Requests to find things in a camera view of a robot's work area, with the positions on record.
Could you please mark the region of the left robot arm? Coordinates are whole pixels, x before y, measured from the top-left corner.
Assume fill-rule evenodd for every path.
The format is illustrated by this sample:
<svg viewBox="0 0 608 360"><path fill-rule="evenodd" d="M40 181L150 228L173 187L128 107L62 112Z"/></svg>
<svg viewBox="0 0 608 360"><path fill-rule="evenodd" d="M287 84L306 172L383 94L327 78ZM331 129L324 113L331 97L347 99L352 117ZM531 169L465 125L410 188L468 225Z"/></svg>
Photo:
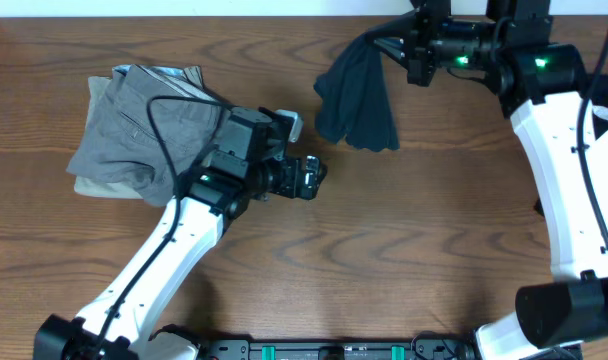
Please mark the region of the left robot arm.
<svg viewBox="0 0 608 360"><path fill-rule="evenodd" d="M312 200L326 175L316 157L289 157L303 121L296 112L233 108L187 170L178 195L113 282L76 317L51 315L37 331L36 359L196 359L200 344L155 325L193 267L252 199Z"/></svg>

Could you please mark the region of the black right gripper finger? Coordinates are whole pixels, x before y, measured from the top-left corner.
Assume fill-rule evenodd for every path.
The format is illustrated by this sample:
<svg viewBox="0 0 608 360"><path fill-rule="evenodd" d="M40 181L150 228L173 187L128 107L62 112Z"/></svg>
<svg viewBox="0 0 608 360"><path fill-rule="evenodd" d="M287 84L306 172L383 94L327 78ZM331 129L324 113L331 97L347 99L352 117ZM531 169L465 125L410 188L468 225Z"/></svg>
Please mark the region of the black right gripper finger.
<svg viewBox="0 0 608 360"><path fill-rule="evenodd" d="M378 38L401 38L404 41L415 39L417 31L415 29L417 12L410 11L397 16L384 24L377 25L365 32L368 41Z"/></svg>
<svg viewBox="0 0 608 360"><path fill-rule="evenodd" d="M377 38L372 41L372 44L391 60L406 68L408 59L404 51L404 42L402 39L396 38Z"/></svg>

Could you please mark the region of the black mounting rail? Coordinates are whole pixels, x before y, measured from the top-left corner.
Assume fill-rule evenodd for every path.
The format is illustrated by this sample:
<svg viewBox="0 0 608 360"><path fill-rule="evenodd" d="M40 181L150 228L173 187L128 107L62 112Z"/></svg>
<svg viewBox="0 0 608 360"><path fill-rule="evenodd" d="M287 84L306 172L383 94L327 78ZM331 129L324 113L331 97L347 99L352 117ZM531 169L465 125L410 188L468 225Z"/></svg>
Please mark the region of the black mounting rail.
<svg viewBox="0 0 608 360"><path fill-rule="evenodd" d="M411 339L275 340L202 337L168 325L150 339L143 359L159 360L475 360L472 341L423 332Z"/></svg>

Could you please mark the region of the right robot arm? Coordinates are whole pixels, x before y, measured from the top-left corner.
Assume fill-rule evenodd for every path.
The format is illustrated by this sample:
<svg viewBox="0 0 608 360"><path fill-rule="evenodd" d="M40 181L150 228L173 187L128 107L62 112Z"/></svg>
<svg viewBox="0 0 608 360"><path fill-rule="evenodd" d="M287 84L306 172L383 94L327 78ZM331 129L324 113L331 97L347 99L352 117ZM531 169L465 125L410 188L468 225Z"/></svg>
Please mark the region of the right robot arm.
<svg viewBox="0 0 608 360"><path fill-rule="evenodd" d="M546 221L553 282L526 286L514 311L481 326L462 359L575 359L608 337L608 128L597 131L588 73L576 47L550 40L546 1L491 1L482 22L458 20L447 1L366 33L427 86L439 68L477 70L500 102L530 163Z"/></svg>

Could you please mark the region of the black t-shirt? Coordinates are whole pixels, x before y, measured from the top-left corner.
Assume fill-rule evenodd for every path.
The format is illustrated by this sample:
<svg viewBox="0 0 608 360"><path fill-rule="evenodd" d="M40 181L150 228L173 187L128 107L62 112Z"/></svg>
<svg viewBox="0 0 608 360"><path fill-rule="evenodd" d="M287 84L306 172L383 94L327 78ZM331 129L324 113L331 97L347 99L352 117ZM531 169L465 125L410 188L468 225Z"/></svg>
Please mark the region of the black t-shirt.
<svg viewBox="0 0 608 360"><path fill-rule="evenodd" d="M364 34L317 77L314 90L322 100L315 117L322 138L372 152L400 148L382 58Z"/></svg>

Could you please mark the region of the black garment pile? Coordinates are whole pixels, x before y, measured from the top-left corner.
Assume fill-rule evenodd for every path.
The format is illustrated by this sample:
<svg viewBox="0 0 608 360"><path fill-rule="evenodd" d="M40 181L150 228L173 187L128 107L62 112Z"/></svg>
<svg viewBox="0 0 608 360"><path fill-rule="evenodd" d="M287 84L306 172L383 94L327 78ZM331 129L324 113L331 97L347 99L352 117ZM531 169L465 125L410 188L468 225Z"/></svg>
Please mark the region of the black garment pile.
<svg viewBox="0 0 608 360"><path fill-rule="evenodd" d="M529 159L539 199L536 210L548 220L590 216L577 146L577 120L582 98L576 86L558 86L543 98L527 100L511 116L515 134ZM595 140L608 130L608 122L593 114L594 106L608 108L608 75L598 80L585 111L584 143L587 159Z"/></svg>

